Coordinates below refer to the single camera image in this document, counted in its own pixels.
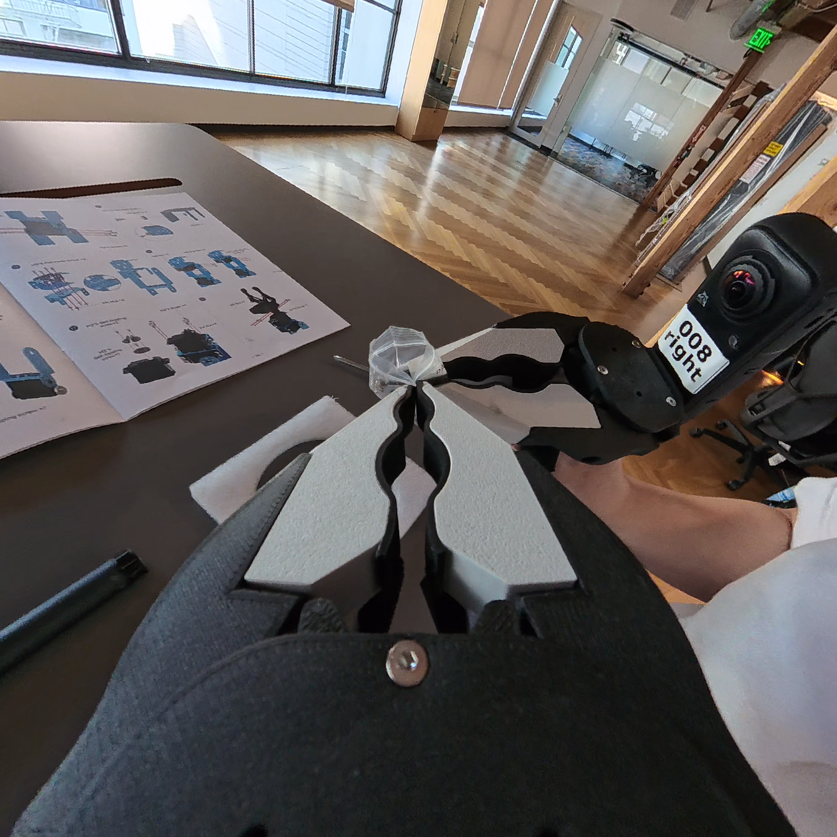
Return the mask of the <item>white foam pad with hole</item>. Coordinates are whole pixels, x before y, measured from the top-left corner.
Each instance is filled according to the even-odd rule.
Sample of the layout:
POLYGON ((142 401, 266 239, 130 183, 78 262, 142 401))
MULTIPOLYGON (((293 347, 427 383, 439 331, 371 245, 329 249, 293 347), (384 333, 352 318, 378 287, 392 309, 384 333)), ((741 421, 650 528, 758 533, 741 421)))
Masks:
MULTIPOLYGON (((353 420, 354 415, 334 398, 322 397, 195 482, 190 487, 192 497, 216 523, 222 523, 256 493, 268 466, 280 455, 297 445, 329 439, 353 420)), ((392 484, 402 535, 413 527, 434 487, 429 474, 407 459, 392 484)))

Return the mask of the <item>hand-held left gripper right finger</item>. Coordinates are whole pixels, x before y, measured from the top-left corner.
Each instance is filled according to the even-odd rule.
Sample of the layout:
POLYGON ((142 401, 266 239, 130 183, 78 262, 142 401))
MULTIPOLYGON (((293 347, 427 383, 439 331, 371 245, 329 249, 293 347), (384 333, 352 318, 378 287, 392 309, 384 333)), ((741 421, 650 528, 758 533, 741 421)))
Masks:
POLYGON ((572 589, 577 574, 516 453, 443 392, 417 391, 429 501, 422 589, 440 633, 488 602, 572 589))

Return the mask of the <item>black office chair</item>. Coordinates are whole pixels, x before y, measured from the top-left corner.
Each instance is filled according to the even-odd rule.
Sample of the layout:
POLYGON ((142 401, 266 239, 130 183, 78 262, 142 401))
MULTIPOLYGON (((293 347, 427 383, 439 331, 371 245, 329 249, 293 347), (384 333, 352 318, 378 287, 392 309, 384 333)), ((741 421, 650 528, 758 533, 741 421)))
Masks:
POLYGON ((694 428, 692 437, 711 437, 738 452, 742 476, 727 487, 738 490, 761 468, 780 487, 808 475, 808 468, 836 466, 836 320, 825 318, 812 335, 784 352, 772 366, 773 382, 750 394, 740 423, 694 428))

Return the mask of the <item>dark desk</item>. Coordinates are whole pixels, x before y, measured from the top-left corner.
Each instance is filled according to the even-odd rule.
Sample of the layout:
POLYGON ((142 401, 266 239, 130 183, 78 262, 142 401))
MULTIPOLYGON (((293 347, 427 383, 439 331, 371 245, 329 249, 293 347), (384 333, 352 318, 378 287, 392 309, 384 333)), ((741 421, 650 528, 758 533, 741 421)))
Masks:
POLYGON ((2 677, 2 835, 85 729, 159 592, 214 528, 189 487, 322 395, 375 402, 360 361, 389 325, 434 344, 507 316, 252 162, 176 124, 6 121, 2 193, 173 182, 350 328, 143 413, 2 460, 2 626, 125 550, 149 573, 2 677))

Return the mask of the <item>wooden post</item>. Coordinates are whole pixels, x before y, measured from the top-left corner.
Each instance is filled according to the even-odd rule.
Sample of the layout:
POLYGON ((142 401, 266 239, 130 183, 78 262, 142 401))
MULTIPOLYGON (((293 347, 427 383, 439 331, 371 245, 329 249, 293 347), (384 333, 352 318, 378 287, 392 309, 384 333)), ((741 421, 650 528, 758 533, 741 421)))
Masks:
POLYGON ((664 228, 656 245, 644 256, 622 287, 622 292, 638 298, 658 271, 682 246, 699 223, 712 211, 751 163, 772 141, 793 115, 820 89, 836 65, 836 29, 833 27, 800 70, 780 90, 775 100, 753 120, 706 177, 692 200, 664 228))

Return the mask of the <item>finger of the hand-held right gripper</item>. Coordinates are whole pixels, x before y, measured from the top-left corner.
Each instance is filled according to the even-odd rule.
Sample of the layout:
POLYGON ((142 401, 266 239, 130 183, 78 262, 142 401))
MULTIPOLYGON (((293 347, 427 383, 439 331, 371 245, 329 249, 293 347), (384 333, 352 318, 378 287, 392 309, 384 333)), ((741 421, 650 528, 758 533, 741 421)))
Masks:
POLYGON ((492 327, 439 349, 445 370, 437 383, 464 386, 547 386, 568 383, 564 344, 550 328, 492 327))
POLYGON ((449 382, 445 396, 511 444, 521 442, 537 427, 601 427, 593 405, 566 383, 550 384, 538 392, 518 392, 498 384, 469 388, 449 382))

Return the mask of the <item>clear zip bag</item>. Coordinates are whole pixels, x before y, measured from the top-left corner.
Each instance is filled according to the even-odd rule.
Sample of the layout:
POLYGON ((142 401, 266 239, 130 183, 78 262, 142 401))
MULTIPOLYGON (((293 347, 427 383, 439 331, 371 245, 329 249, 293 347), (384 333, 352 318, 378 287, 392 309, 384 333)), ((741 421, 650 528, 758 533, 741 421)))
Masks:
POLYGON ((437 377, 444 366, 424 333, 389 327, 369 347, 369 387, 379 398, 402 386, 437 377))

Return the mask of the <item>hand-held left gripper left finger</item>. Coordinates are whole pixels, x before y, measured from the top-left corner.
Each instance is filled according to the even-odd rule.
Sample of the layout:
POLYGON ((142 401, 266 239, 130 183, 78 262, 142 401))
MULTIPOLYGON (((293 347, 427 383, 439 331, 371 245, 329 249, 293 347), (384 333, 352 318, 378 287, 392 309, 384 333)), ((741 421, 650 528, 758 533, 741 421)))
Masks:
POLYGON ((403 582, 399 534, 418 517, 405 458, 415 391, 396 388, 317 446, 245 573, 250 585, 325 598, 365 632, 390 628, 403 582))

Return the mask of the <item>person's right forearm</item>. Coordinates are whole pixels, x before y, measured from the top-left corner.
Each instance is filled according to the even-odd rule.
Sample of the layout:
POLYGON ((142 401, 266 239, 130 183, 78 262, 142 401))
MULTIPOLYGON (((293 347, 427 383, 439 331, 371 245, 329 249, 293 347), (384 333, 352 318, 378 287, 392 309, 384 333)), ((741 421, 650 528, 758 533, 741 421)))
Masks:
POLYGON ((560 454, 553 475, 655 576, 701 601, 791 547, 795 509, 695 497, 560 454))

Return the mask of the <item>glass partition wall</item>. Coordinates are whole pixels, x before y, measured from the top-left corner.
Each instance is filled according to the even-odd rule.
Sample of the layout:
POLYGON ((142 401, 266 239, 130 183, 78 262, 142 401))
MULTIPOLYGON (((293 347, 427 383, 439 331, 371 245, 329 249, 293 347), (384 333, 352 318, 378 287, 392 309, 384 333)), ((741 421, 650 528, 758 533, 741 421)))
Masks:
POLYGON ((549 141, 548 124, 589 47, 586 27, 572 14, 549 36, 510 133, 639 202, 732 74, 614 24, 567 124, 549 141))

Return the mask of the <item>instruction booklet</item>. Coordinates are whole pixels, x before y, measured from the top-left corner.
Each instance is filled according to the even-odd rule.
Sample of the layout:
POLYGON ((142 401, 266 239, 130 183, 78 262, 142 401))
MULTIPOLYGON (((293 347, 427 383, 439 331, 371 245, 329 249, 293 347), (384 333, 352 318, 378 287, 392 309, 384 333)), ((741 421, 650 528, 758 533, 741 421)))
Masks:
POLYGON ((348 327, 188 194, 2 197, 1 455, 348 327))

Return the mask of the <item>large window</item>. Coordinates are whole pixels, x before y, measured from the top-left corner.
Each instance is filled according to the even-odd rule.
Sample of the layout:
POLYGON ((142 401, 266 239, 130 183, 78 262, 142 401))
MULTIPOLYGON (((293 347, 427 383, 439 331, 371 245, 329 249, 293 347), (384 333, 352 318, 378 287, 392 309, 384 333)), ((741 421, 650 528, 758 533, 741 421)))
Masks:
POLYGON ((384 95, 401 2, 2 1, 2 55, 384 95))

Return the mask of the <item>person's white shirt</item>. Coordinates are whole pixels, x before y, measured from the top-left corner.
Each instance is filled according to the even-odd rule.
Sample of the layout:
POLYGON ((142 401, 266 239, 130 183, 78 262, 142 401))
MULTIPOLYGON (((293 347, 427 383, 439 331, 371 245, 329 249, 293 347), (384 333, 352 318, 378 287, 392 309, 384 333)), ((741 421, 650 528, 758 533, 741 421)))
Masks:
POLYGON ((738 747, 799 835, 836 834, 836 488, 794 490, 791 549, 682 620, 738 747))

